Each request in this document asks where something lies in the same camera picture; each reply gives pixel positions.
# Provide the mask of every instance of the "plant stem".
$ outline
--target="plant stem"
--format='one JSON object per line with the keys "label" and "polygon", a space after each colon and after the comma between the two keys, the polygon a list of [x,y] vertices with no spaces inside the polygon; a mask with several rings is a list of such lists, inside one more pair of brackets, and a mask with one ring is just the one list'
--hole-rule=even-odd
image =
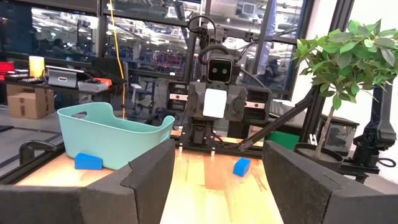
{"label": "plant stem", "polygon": [[315,153],[313,155],[317,159],[319,159],[321,157],[321,149],[322,149],[323,143],[325,142],[326,134],[329,131],[330,121],[331,121],[331,118],[333,117],[334,112],[335,112],[335,109],[332,106],[330,108],[328,118],[326,119],[326,123],[325,123],[324,127],[322,128],[321,137],[319,138],[317,148],[315,149]]}

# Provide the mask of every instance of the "robot face screen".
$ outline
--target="robot face screen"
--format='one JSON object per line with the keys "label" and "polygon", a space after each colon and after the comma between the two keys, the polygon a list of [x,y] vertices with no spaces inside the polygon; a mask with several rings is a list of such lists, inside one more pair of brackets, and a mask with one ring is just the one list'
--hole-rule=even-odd
{"label": "robot face screen", "polygon": [[213,58],[208,62],[208,81],[229,82],[233,63],[230,60]]}

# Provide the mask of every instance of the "camera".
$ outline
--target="camera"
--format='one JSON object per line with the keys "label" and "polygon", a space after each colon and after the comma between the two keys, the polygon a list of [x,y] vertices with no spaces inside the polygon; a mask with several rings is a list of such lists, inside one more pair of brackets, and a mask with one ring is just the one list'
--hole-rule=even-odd
{"label": "camera", "polygon": [[208,60],[207,81],[229,83],[232,79],[234,60],[230,55],[209,58]]}

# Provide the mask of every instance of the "wooden table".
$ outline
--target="wooden table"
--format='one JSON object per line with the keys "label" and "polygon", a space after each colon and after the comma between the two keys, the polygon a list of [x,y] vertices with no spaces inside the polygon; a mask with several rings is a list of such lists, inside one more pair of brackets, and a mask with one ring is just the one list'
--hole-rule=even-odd
{"label": "wooden table", "polygon": [[[262,161],[251,159],[250,170],[244,177],[238,177],[233,174],[238,159],[176,150],[173,180],[161,223],[283,223]],[[62,154],[18,185],[83,187],[112,172],[76,170],[73,159]]]}

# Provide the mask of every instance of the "yellow cable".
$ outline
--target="yellow cable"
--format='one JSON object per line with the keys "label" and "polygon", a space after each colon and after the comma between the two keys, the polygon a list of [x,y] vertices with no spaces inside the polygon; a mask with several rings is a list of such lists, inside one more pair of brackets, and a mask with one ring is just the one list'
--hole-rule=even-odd
{"label": "yellow cable", "polygon": [[[123,82],[124,82],[124,74],[123,74],[122,63],[120,62],[120,58],[119,58],[118,36],[117,36],[117,33],[116,33],[116,26],[114,25],[112,0],[109,0],[109,5],[111,6],[111,20],[112,20],[113,34],[114,34],[114,45],[115,45],[115,48],[116,48],[116,58],[118,59],[118,64],[119,64],[119,68],[120,68],[120,74],[122,75],[122,79],[123,79]],[[126,94],[126,87],[124,86],[124,83],[123,83],[123,99],[122,99],[122,107],[123,107],[122,108],[123,109],[122,117],[123,117],[123,119],[124,119],[124,114],[125,114],[125,111],[126,111],[125,110],[125,104],[124,104],[125,94]]]}

